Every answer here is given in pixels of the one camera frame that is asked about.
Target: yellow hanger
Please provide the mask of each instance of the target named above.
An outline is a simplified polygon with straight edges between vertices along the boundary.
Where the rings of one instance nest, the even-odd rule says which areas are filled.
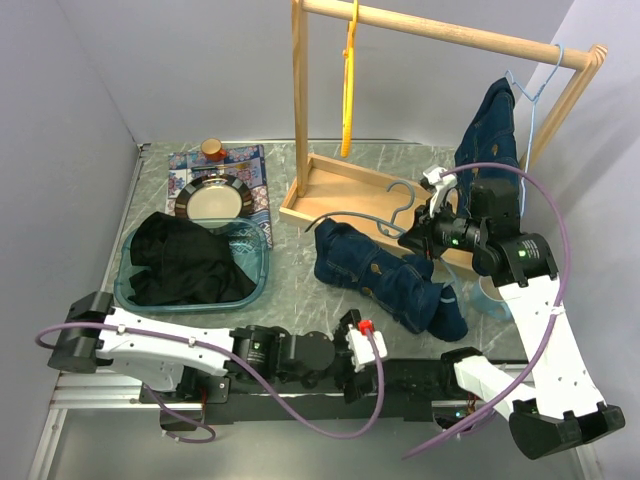
[[[347,28],[347,48],[344,56],[344,89],[342,90],[342,147],[340,155],[346,157],[351,148],[351,124],[353,122],[353,83],[355,73],[356,26],[358,24],[358,0],[353,0],[353,20]]]

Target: plate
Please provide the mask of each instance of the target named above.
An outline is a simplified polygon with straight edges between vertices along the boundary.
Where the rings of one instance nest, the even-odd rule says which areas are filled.
[[[253,207],[249,187],[237,177],[215,173],[196,178],[176,198],[175,216],[179,218],[247,217]]]

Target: light blue mug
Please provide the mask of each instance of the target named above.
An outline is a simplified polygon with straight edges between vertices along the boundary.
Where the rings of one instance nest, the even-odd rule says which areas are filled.
[[[493,286],[491,277],[480,277],[471,288],[469,305],[476,311],[489,315],[496,320],[511,320],[511,310],[498,289]]]

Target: gray wall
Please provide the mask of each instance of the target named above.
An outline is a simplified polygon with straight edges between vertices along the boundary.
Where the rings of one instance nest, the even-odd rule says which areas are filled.
[[[293,138],[289,0],[59,0],[138,142]],[[572,0],[367,0],[548,42]],[[346,22],[310,18],[309,134],[339,138]],[[360,26],[354,138],[457,145],[491,82],[535,64]]]
[[[607,480],[640,477],[639,24],[633,0],[573,4],[555,41],[581,48],[604,43],[609,55],[533,172],[553,192],[569,227],[573,273],[565,304],[578,344],[605,398],[627,418],[625,430],[595,443]],[[546,75],[540,68],[532,84]],[[543,108],[557,97],[563,77],[549,86]],[[528,106],[519,105],[517,113],[525,121]],[[550,234],[561,252],[548,207],[536,196],[528,208],[530,230]]]
[[[363,421],[323,421],[350,432]],[[435,435],[433,424],[379,420],[361,438],[339,441],[298,422],[241,422],[216,427],[206,445],[161,438],[158,412],[72,412],[60,439],[50,480],[569,480],[582,479],[573,452],[532,462],[522,455],[507,422],[496,419],[476,435],[452,440],[402,461],[410,448]],[[96,440],[99,435],[103,443]]]
[[[137,149],[55,2],[2,2],[0,63],[0,477],[14,480],[56,379],[32,339],[100,286]]]

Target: denim jacket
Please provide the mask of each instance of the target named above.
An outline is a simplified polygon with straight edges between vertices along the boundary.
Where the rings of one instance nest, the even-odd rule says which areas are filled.
[[[455,153],[456,166],[476,162],[496,162],[519,167],[513,136],[514,98],[509,82],[501,78],[489,87],[478,113]],[[469,193],[474,178],[506,178],[518,186],[518,176],[494,168],[465,170],[458,174],[458,211],[469,212]]]
[[[359,291],[412,333],[427,330],[449,342],[467,334],[453,288],[431,282],[433,263],[426,258],[395,257],[351,225],[331,219],[316,228],[315,237],[314,273],[321,282]]]

